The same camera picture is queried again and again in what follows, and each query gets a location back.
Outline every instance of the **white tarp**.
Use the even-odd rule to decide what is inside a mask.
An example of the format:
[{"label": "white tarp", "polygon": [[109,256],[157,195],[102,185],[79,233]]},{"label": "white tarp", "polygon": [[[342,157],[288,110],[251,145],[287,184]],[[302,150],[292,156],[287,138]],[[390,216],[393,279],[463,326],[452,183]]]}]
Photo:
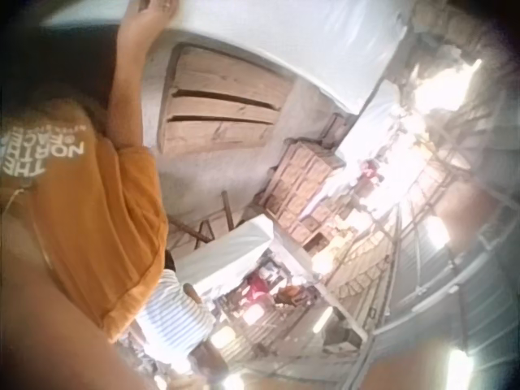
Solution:
[{"label": "white tarp", "polygon": [[390,130],[398,119],[401,93],[390,81],[383,80],[373,99],[359,116],[349,135],[340,143],[336,156],[345,161],[345,168],[331,176],[320,192],[304,210],[309,214],[325,197],[343,193],[361,175],[361,163],[373,158],[390,137]]},{"label": "white tarp", "polygon": [[259,215],[179,260],[177,277],[192,284],[204,300],[213,300],[254,270],[273,237],[272,221]]},{"label": "white tarp", "polygon": [[[49,26],[117,24],[128,0],[82,0]],[[405,34],[410,0],[186,0],[172,23],[278,63],[358,114]]]}]

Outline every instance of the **bright light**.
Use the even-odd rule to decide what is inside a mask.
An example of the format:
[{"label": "bright light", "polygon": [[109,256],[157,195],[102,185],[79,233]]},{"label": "bright light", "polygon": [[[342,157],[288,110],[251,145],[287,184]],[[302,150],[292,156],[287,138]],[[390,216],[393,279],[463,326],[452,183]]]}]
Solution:
[{"label": "bright light", "polygon": [[460,350],[449,355],[448,380],[446,390],[467,390],[470,386],[473,359]]},{"label": "bright light", "polygon": [[221,349],[235,340],[236,334],[230,327],[223,327],[211,337],[211,344]]},{"label": "bright light", "polygon": [[327,309],[323,312],[322,316],[319,318],[318,322],[312,328],[312,332],[320,333],[327,323],[328,319],[332,315],[332,306],[328,306]]},{"label": "bright light", "polygon": [[242,318],[247,322],[248,325],[253,325],[264,315],[264,313],[264,309],[259,304],[255,304],[250,306],[244,312]]},{"label": "bright light", "polygon": [[372,224],[372,219],[367,213],[354,209],[344,221],[344,224],[352,226],[359,233],[363,233]]},{"label": "bright light", "polygon": [[[410,140],[407,136],[400,136],[388,153],[388,164],[381,166],[379,173],[385,181],[363,200],[372,215],[379,219],[387,213],[410,190],[410,185],[417,179],[426,165],[426,160],[417,149],[410,149]],[[372,221],[370,216],[356,216],[350,213],[354,226],[359,232],[367,229]]]},{"label": "bright light", "polygon": [[157,384],[157,387],[159,390],[166,390],[168,387],[168,383],[166,383],[166,380],[161,375],[155,375],[154,376],[155,384]]},{"label": "bright light", "polygon": [[171,368],[177,374],[184,375],[192,371],[192,363],[186,357],[176,357],[171,362]]},{"label": "bright light", "polygon": [[471,78],[481,63],[482,61],[479,59],[473,66],[464,64],[461,69],[444,69],[431,79],[423,81],[415,89],[417,110],[424,114],[435,108],[448,111],[458,110],[464,102]]},{"label": "bright light", "polygon": [[429,217],[426,221],[428,236],[437,249],[442,249],[449,243],[449,234],[442,219]]},{"label": "bright light", "polygon": [[238,374],[229,375],[224,381],[225,390],[244,390],[244,381]]},{"label": "bright light", "polygon": [[411,132],[413,134],[422,134],[426,131],[426,123],[424,122],[424,118],[416,112],[402,118],[401,123],[407,132]]},{"label": "bright light", "polygon": [[303,284],[307,283],[307,278],[302,275],[296,275],[291,278],[291,284],[293,286],[301,286]]},{"label": "bright light", "polygon": [[334,268],[334,256],[328,250],[317,253],[312,257],[312,271],[326,275]]}]

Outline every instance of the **orange t-shirt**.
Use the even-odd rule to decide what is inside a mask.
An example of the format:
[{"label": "orange t-shirt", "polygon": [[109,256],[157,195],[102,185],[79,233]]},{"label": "orange t-shirt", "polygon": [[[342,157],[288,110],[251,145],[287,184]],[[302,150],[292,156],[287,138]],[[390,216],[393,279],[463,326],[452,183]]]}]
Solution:
[{"label": "orange t-shirt", "polygon": [[115,150],[70,100],[2,127],[2,194],[26,188],[16,201],[55,278],[114,340],[163,270],[167,219],[154,157],[145,147]]}]

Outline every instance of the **hand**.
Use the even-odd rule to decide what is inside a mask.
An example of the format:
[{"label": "hand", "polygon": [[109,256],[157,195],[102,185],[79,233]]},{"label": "hand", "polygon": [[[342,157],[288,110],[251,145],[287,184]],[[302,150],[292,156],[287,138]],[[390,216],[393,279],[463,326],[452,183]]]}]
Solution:
[{"label": "hand", "polygon": [[140,0],[130,0],[117,35],[118,56],[124,61],[143,61],[159,34],[179,8],[178,0],[149,0],[139,11]]}]

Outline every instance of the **wooden board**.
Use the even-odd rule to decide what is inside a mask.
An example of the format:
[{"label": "wooden board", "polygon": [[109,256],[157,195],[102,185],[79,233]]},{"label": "wooden board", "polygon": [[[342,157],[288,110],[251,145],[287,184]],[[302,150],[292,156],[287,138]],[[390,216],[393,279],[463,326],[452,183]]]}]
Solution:
[{"label": "wooden board", "polygon": [[168,119],[175,116],[196,116],[247,119],[273,124],[278,115],[278,111],[269,108],[207,97],[173,97],[167,108]]},{"label": "wooden board", "polygon": [[263,146],[271,137],[272,125],[227,121],[181,121],[164,124],[161,152],[200,153],[213,150]]},{"label": "wooden board", "polygon": [[209,50],[184,48],[180,54],[173,90],[221,93],[270,105],[285,102],[291,83],[272,71]]}]

